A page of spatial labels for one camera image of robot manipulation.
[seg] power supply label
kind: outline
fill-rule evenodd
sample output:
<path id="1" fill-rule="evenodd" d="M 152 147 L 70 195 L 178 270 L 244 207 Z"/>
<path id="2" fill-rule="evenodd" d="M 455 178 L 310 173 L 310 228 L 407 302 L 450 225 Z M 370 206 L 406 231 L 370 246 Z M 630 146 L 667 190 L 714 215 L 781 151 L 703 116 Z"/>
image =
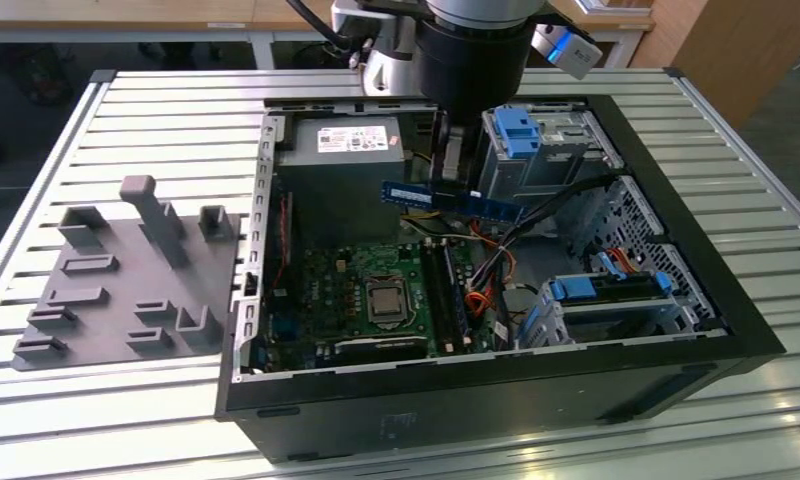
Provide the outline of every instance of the power supply label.
<path id="1" fill-rule="evenodd" d="M 318 152 L 375 152 L 389 150 L 386 127 L 323 128 L 318 132 Z"/>

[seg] cpu socket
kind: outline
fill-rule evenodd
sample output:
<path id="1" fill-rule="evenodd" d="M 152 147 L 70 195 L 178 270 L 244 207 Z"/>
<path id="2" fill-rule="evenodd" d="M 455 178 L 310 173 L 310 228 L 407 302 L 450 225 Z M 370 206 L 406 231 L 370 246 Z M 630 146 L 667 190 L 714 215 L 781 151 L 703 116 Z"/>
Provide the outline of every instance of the cpu socket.
<path id="1" fill-rule="evenodd" d="M 367 279 L 369 321 L 383 330 L 397 329 L 410 317 L 406 280 L 401 276 Z"/>

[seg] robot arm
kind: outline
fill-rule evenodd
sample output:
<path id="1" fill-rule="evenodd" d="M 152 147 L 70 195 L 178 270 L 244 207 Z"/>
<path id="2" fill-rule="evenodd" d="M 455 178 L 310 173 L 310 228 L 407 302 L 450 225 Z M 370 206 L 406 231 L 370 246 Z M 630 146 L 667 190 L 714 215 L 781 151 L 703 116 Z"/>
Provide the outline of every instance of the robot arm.
<path id="1" fill-rule="evenodd" d="M 288 3 L 308 10 L 302 0 Z M 351 66 L 369 59 L 366 85 L 377 86 L 369 94 L 414 89 L 441 107 L 435 190 L 473 188 L 482 113 L 515 96 L 531 47 L 578 79 L 602 58 L 587 33 L 547 0 L 337 0 L 333 13 L 338 33 L 326 36 L 350 52 Z M 315 25 L 317 16 L 304 18 Z"/>

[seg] wooden cabinet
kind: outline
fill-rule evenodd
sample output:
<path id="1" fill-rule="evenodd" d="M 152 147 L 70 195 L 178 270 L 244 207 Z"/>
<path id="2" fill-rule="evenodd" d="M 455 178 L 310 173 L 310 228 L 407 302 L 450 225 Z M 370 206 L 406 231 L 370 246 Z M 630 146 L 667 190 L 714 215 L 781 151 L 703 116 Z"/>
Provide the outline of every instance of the wooden cabinet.
<path id="1" fill-rule="evenodd" d="M 800 0 L 655 0 L 633 67 L 678 67 L 733 126 L 800 56 Z"/>

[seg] red cable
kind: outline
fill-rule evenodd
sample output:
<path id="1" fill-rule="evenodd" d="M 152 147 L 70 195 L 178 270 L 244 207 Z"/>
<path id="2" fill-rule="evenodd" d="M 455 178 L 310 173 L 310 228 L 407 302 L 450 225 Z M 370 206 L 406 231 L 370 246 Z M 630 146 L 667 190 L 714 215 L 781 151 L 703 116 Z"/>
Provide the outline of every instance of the red cable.
<path id="1" fill-rule="evenodd" d="M 284 273 L 284 267 L 287 266 L 287 258 L 288 258 L 288 239 L 286 234 L 286 225 L 288 223 L 288 206 L 287 206 L 287 198 L 282 197 L 282 268 L 279 268 L 279 273 L 276 274 L 276 279 L 272 282 L 272 289 L 276 289 L 279 285 L 279 281 L 282 280 L 282 274 Z"/>

